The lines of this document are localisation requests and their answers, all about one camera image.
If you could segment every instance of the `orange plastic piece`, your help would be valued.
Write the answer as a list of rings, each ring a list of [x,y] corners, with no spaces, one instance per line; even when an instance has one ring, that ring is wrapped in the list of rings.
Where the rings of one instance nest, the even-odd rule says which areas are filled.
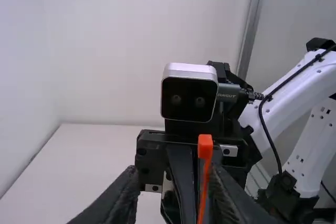
[[[214,143],[212,141],[211,135],[201,134],[198,136],[198,158],[205,159],[205,164],[203,170],[203,191],[201,195],[200,207],[198,210],[197,224],[202,224],[203,221],[213,147]]]

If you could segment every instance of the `silver camera housing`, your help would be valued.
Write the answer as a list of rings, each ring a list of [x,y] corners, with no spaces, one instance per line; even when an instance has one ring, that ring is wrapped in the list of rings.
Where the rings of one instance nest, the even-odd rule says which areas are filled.
[[[208,122],[217,92],[218,77],[213,66],[168,63],[161,82],[161,115],[168,120]]]

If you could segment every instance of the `table surface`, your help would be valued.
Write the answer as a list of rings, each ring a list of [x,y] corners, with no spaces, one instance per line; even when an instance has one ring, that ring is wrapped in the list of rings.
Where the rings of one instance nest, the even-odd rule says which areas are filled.
[[[67,223],[134,164],[141,129],[145,127],[62,124],[0,200],[0,223]],[[138,224],[165,223],[160,197],[140,195]]]

